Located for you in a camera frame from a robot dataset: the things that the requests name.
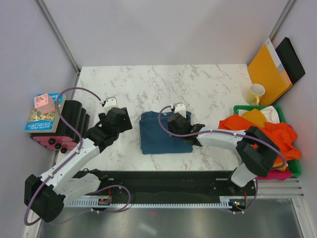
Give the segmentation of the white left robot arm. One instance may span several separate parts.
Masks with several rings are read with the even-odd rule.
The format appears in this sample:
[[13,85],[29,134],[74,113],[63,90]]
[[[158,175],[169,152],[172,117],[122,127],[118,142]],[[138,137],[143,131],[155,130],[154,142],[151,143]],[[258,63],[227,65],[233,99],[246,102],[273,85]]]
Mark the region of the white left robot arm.
[[120,133],[132,129],[126,108],[111,108],[99,114],[99,122],[90,128],[79,144],[58,164],[40,176],[30,175],[25,181],[24,203],[49,223],[59,216],[65,205],[86,194],[107,193],[106,175],[94,169],[74,178],[89,161],[111,146]]

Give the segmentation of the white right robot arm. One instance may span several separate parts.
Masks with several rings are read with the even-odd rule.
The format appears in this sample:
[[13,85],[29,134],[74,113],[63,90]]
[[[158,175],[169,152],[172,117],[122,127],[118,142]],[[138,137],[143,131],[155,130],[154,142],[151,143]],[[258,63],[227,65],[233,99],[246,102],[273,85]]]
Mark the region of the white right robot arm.
[[240,194],[253,179],[267,177],[278,157],[283,166],[286,164],[279,147],[256,126],[238,131],[208,129],[204,124],[191,125],[180,113],[170,116],[167,124],[170,135],[189,145],[218,147],[239,155],[242,164],[232,172],[226,186],[232,195]]

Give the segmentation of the blue t shirt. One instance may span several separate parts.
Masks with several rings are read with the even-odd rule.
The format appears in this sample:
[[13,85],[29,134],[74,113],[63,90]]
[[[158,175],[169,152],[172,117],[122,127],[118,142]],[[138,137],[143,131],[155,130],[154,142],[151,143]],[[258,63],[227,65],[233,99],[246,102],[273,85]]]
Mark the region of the blue t shirt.
[[158,112],[144,112],[139,121],[141,150],[144,155],[192,153],[193,147],[166,133],[158,121]]

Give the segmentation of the orange t shirt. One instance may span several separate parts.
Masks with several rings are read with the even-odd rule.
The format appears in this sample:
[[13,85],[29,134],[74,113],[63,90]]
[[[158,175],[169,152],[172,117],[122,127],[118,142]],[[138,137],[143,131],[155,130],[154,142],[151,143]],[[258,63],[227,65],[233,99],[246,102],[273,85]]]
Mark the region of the orange t shirt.
[[219,122],[219,129],[247,130],[251,126],[256,126],[272,140],[280,149],[286,161],[298,160],[301,152],[293,146],[293,142],[298,138],[297,133],[291,126],[284,122],[270,123],[258,110],[244,113],[242,116],[232,115]]

